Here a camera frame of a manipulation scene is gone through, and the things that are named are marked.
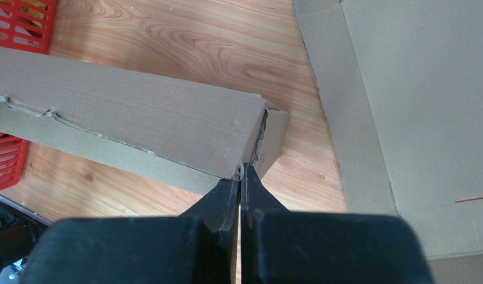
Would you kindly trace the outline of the brown cardboard sheet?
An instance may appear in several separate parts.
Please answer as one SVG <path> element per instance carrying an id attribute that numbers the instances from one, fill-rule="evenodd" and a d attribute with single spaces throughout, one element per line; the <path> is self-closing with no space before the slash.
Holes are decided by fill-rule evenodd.
<path id="1" fill-rule="evenodd" d="M 483 283 L 483 1 L 294 1 L 350 212 Z"/>

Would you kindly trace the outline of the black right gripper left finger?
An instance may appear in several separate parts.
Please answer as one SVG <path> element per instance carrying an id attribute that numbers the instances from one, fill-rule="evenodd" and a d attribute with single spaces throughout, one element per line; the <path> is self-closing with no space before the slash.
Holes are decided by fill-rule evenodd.
<path id="1" fill-rule="evenodd" d="M 176 217 L 69 218 L 34 246 L 22 283 L 234 283 L 239 184 Z"/>

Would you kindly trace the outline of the brown cardboard box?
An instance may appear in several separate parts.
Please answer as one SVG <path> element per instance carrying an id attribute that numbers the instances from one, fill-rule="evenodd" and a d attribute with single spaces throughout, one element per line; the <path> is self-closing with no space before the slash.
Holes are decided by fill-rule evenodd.
<path id="1" fill-rule="evenodd" d="M 200 195 L 264 176 L 289 112 L 261 95 L 0 47 L 0 131 Z"/>

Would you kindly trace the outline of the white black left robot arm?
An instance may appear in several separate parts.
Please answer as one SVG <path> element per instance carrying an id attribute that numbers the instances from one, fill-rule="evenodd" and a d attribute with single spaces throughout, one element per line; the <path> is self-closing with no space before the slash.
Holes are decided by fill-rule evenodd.
<path id="1" fill-rule="evenodd" d="M 0 201 L 0 274 L 26 258 L 48 223 Z"/>

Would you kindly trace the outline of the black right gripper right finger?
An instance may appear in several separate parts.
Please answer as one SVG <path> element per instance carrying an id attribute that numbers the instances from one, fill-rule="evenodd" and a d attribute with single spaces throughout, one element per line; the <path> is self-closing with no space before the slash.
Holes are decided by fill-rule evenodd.
<path id="1" fill-rule="evenodd" d="M 291 211 L 250 165 L 240 185 L 243 283 L 433 283 L 418 238 L 390 215 Z"/>

